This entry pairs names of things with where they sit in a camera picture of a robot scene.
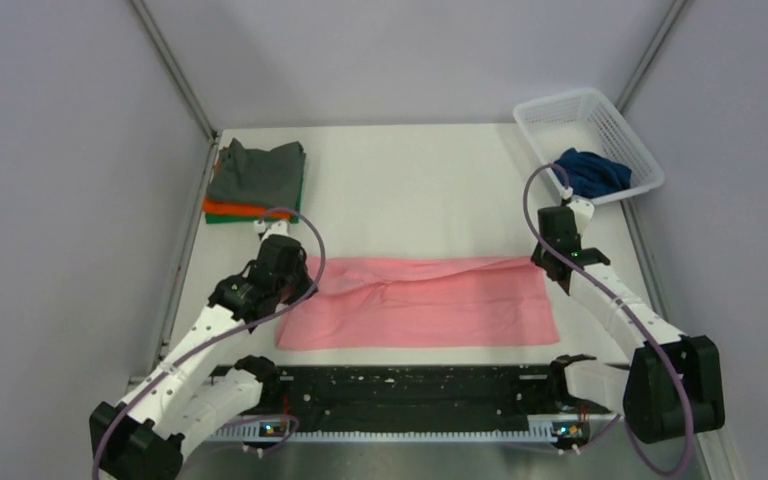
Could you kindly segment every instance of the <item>pink cloth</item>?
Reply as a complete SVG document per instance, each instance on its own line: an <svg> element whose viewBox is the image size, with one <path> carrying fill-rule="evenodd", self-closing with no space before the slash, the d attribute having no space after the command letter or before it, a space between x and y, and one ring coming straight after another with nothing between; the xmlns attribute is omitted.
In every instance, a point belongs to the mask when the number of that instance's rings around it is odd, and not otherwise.
<svg viewBox="0 0 768 480"><path fill-rule="evenodd" d="M319 258L308 259L311 275ZM289 350L543 345L559 340L528 258L328 259L319 293L285 315Z"/></svg>

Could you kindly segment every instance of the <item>white wall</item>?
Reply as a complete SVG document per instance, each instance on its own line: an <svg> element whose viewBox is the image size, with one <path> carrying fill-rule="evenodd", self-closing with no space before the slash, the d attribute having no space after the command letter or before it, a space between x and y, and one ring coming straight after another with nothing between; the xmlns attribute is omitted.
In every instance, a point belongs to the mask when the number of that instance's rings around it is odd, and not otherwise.
<svg viewBox="0 0 768 480"><path fill-rule="evenodd" d="M768 2L695 2L628 118L666 172L639 205L672 320L719 345L727 424L768 478Z"/></svg>
<svg viewBox="0 0 768 480"><path fill-rule="evenodd" d="M0 1L0 479L89 478L206 152L127 2Z"/></svg>
<svg viewBox="0 0 768 480"><path fill-rule="evenodd" d="M147 0L217 128L511 121L619 97L670 0Z"/></svg>

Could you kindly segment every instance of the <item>gray floor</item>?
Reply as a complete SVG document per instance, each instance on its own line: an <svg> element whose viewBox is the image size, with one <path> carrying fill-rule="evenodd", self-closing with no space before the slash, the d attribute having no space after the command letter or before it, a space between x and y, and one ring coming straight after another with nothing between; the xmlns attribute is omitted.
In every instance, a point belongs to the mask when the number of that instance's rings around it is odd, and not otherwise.
<svg viewBox="0 0 768 480"><path fill-rule="evenodd" d="M670 468L681 453L682 440L647 446L650 457ZM213 453L205 444L193 454L181 480L493 480L661 478L637 458L625 429L618 426L599 445L580 457L541 455L491 444L289 444L258 460L241 450ZM708 480L698 457L676 477Z"/></svg>

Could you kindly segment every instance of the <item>robotic arm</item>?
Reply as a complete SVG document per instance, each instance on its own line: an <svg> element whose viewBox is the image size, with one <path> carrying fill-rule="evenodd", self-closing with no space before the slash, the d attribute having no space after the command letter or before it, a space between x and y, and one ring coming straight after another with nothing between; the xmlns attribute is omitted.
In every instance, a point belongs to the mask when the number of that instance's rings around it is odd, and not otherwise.
<svg viewBox="0 0 768 480"><path fill-rule="evenodd" d="M217 285L207 305L167 358L144 384L125 395L117 407L102 402L90 416L93 451L121 409L161 372L167 376L116 426L104 451L101 468L119 480L174 479L186 458L208 436L233 417L260 402L263 382L275 365L263 357L238 361L224 380L195 395L227 352L251 335L246 331L211 345L180 367L174 363L193 347L293 303L311 287L306 253L279 221L261 234L257 259L245 270Z"/></svg>
<svg viewBox="0 0 768 480"><path fill-rule="evenodd" d="M587 355L563 356L552 365L555 394L584 399L622 414L645 443L684 435L684 416L667 370L631 318L627 306L664 349L680 374L693 413L695 432L723 426L722 382L717 347L706 336L688 337L653 312L626 287L598 249L581 247L581 235L594 207L575 198L538 211L540 235L568 260L616 294L608 296L581 273L569 268L540 244L532 260L548 277L584 306L617 342L630 363L611 366Z"/></svg>

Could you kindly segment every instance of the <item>metal frame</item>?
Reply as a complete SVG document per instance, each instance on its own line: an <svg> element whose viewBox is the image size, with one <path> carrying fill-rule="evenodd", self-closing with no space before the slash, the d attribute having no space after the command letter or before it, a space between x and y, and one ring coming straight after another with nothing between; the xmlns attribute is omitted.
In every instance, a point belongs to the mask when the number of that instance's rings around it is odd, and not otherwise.
<svg viewBox="0 0 768 480"><path fill-rule="evenodd" d="M193 188L195 194L190 199L191 208L189 217L186 223L186 228L181 235L181 240L178 242L176 261L173 268L170 270L170 280L163 290L163 297L161 299L162 309L158 315L158 323L161 325L161 334L157 342L157 348L153 352L153 361L150 366L150 368L153 368L166 354L169 347L171 332L178 311L178 302L180 301L181 291L183 289L186 271L189 266L193 244L195 242L195 236L201 217L201 202L199 199L205 194L210 179L213 162L218 150L218 134L198 101L195 92L181 71L177 60L172 54L159 27L155 23L151 12L145 5L144 0L128 0L128 3L133 8L142 28L149 37L150 43L159 55L161 63L187 105L194 120L198 123L199 128L205 136L211 140L207 156L204 160L202 174L198 177L197 184ZM658 54L668 40L670 33L673 32L675 25L683 18L687 12L687 7L691 4L692 0L673 0L670 4L652 40L616 102L616 107L620 112L625 112L625 110L628 109L628 106L636 96L642 81L657 61ZM622 202L622 207L629 226L637 258L640 263L641 272L643 273L644 282L649 292L652 308L661 316L670 318L669 304L666 300L666 295L661 286L661 282L659 281L660 275L657 265L654 262L654 257L647 247L648 242L646 241L646 234L638 221L639 214L635 203L633 200L626 200ZM140 377L136 376L132 378L131 384L139 383L139 381ZM699 435L697 449L701 453L701 459L708 470L710 478L733 480L743 480L746 478L743 464L727 427L724 427L719 431L707 432Z"/></svg>

